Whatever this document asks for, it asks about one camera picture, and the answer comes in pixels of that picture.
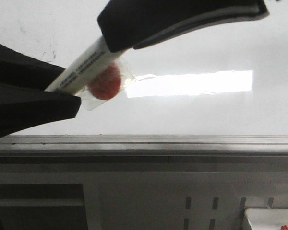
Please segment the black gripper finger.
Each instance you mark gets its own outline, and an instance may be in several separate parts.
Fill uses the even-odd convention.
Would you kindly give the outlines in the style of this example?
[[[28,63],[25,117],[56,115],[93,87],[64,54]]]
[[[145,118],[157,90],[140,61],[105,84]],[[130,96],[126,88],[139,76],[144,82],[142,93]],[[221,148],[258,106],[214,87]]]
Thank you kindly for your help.
[[[0,44],[0,138],[76,117],[79,97],[45,91],[64,70]]]
[[[111,52],[141,49],[201,28],[260,20],[263,0],[111,0],[97,18]]]

